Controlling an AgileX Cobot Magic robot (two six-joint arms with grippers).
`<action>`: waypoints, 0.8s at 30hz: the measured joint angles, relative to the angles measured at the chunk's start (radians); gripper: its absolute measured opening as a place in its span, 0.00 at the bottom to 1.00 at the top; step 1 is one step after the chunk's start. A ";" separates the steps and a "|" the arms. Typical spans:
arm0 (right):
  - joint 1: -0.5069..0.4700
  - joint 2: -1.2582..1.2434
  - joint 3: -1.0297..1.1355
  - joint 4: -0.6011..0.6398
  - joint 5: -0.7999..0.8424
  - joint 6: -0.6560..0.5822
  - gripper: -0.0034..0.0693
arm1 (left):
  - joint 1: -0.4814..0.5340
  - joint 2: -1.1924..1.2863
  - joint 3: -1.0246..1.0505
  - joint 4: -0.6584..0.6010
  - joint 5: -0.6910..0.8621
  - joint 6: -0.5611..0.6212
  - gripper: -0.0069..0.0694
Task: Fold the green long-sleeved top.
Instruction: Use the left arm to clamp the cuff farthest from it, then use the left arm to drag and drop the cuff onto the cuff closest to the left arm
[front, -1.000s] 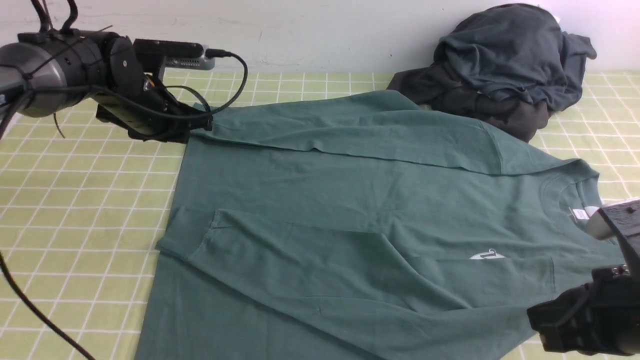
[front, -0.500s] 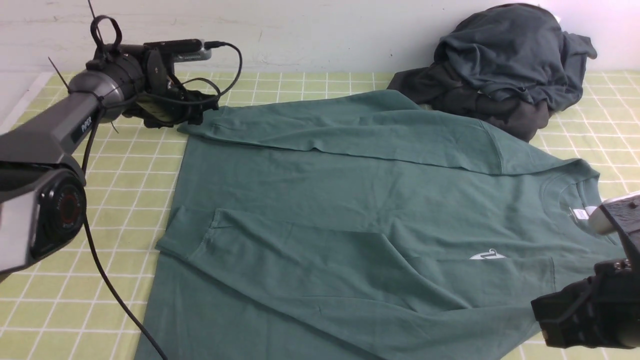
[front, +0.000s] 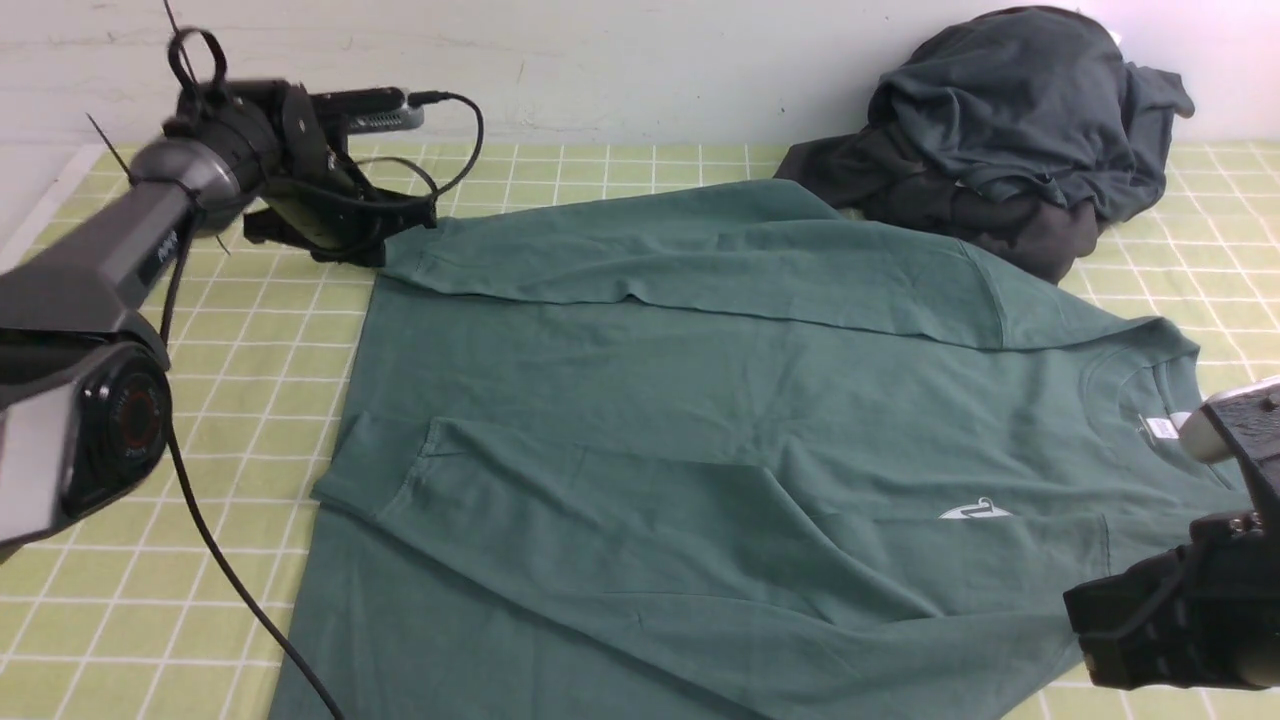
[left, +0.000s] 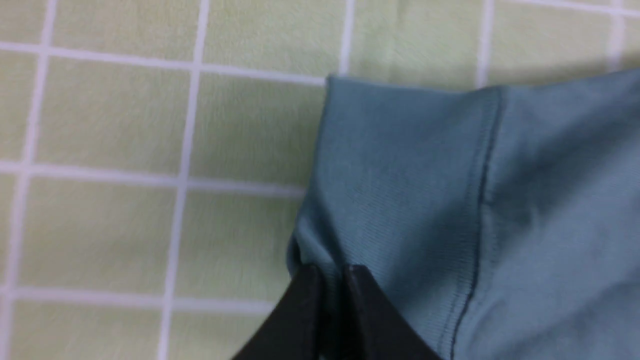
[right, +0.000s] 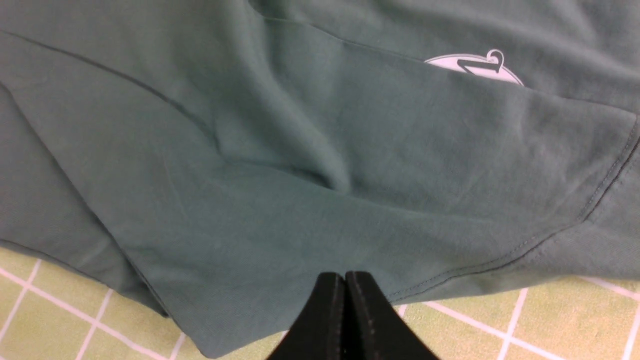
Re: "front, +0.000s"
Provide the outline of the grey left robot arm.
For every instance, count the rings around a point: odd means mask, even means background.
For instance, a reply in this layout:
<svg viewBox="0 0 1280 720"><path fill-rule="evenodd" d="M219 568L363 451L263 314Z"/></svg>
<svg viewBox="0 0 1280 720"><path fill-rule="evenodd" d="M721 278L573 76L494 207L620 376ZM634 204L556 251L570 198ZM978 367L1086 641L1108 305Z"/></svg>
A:
<svg viewBox="0 0 1280 720"><path fill-rule="evenodd" d="M125 497L160 464L170 359L141 309L193 242L243 222L251 243L380 266L393 234L434 224L436 202L375 187L347 138L417 128L443 99L183 82L125 192L3 275L4 557Z"/></svg>

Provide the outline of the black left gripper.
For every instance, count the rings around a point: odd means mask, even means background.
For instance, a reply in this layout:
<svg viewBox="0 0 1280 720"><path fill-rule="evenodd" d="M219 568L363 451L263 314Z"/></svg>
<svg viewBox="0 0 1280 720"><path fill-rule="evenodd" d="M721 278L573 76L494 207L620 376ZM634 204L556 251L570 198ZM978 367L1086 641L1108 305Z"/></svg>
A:
<svg viewBox="0 0 1280 720"><path fill-rule="evenodd" d="M364 187L356 170L343 168L310 95L283 79L210 81L187 85L163 124L166 155L183 150L189 164L174 169L195 195L198 236L219 234L236 220L255 245L274 242L310 254L320 263L384 266L387 241L413 229L436 227L436 200L355 208ZM334 236L323 249L311 236Z"/></svg>

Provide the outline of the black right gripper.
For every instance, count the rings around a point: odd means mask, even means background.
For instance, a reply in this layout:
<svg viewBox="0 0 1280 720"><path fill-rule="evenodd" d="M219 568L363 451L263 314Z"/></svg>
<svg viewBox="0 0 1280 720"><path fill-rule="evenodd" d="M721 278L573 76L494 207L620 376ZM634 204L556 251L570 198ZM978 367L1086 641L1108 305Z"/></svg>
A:
<svg viewBox="0 0 1280 720"><path fill-rule="evenodd" d="M1198 459L1233 460L1253 512L1190 524L1190 538L1062 598L1094 685L1266 691L1279 685L1277 387L1198 409Z"/></svg>

